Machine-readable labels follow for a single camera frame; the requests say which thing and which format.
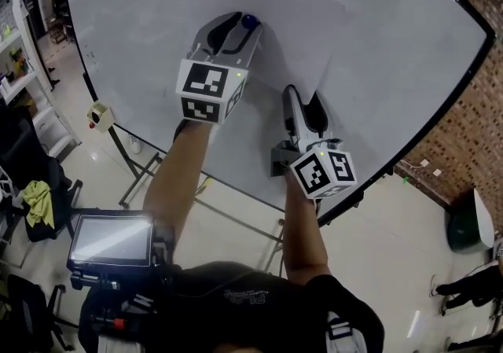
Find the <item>monitor screen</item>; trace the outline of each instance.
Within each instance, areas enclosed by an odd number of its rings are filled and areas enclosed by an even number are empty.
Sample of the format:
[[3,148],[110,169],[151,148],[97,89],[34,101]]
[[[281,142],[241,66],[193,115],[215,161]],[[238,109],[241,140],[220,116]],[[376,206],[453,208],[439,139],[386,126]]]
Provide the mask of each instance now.
[[148,216],[81,216],[70,259],[89,263],[148,264],[152,220]]

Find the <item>whiteboard frame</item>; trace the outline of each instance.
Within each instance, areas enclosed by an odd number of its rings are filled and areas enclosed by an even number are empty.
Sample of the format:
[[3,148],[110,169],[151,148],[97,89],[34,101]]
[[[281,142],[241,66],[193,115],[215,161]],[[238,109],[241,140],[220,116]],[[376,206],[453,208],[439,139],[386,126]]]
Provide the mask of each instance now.
[[[453,91],[447,97],[447,99],[442,103],[442,105],[439,107],[439,109],[436,111],[436,113],[431,116],[431,118],[426,122],[426,124],[415,134],[407,144],[400,149],[397,154],[387,163],[385,164],[374,176],[369,178],[366,182],[361,184],[353,193],[351,193],[347,198],[342,200],[340,203],[338,203],[335,207],[327,211],[324,215],[318,218],[318,225],[324,226],[325,224],[329,224],[332,220],[334,220],[337,216],[342,215],[345,211],[348,209],[352,208],[355,206],[358,202],[360,202],[363,199],[364,191],[369,188],[377,179],[388,173],[408,152],[410,152],[414,146],[416,146],[427,134],[428,132],[433,129],[433,127],[441,120],[442,117],[445,116],[445,114],[449,111],[449,109],[454,105],[456,100],[461,96],[463,91],[466,89],[468,84],[472,81],[473,77],[477,73],[477,71],[480,69],[480,66],[484,62],[484,60],[487,57],[487,54],[489,53],[490,49],[492,48],[495,40],[496,40],[496,33],[494,32],[494,29],[489,25],[489,23],[483,18],[483,16],[480,14],[480,12],[473,6],[468,0],[454,0],[459,4],[461,8],[463,8],[466,13],[482,28],[482,30],[486,33],[486,38],[481,45],[479,52],[476,54],[475,59],[473,62],[468,66],[468,69],[466,73],[463,75],[461,78],[461,81],[454,87]],[[79,41],[75,37],[75,44],[77,45],[77,50],[79,51],[79,56],[80,60],[82,62],[85,76],[86,76],[86,85],[87,88],[91,94],[91,97],[93,98],[94,101],[97,100],[97,95],[96,91],[94,90],[93,84],[90,80],[89,74],[87,72],[86,65],[84,64],[83,56],[80,51],[79,47]],[[118,124],[114,124],[116,127],[122,129],[123,131],[126,131],[129,134],[132,134],[129,132],[126,128],[121,127]],[[166,153],[167,151],[162,150],[158,148],[157,146],[151,144],[150,142],[145,141],[144,139],[141,139],[144,143],[147,145],[152,146],[154,149],[159,150],[162,153]],[[209,175],[208,173],[202,171],[203,174],[207,175],[208,177],[214,178],[217,181],[225,184],[226,186],[235,189],[236,191],[243,193],[244,195],[247,195],[248,197],[251,197],[255,200],[258,200],[264,204],[267,204],[271,206],[274,209],[277,209],[279,211],[283,211],[282,209],[278,209],[276,206],[273,206],[272,204],[268,204],[267,202],[260,200],[244,191],[241,189],[237,189],[234,186],[231,186],[230,184],[227,184],[223,182],[219,178],[215,178],[212,175]]]

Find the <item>tablet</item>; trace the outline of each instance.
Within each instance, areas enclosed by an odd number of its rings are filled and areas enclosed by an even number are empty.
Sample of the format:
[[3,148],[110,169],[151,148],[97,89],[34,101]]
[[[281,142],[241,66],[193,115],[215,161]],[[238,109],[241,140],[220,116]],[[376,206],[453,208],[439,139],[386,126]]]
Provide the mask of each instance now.
[[143,211],[104,211],[81,215],[72,242],[71,269],[150,267],[152,217]]

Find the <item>green trash bin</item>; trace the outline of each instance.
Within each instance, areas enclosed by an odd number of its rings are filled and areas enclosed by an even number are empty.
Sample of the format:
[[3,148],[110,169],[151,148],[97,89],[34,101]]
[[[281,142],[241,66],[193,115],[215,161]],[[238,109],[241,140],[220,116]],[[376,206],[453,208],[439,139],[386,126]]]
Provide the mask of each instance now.
[[493,221],[476,189],[454,208],[447,226],[447,241],[450,249],[463,254],[493,247]]

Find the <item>black sleeve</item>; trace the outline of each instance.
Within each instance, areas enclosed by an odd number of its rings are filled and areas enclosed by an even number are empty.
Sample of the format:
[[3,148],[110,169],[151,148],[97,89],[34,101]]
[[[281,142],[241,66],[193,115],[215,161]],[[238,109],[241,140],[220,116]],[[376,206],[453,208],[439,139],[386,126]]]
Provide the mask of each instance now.
[[335,312],[362,333],[368,353],[382,353],[384,327],[372,308],[355,297],[332,275],[312,278],[305,287],[310,299],[315,300],[318,307]]

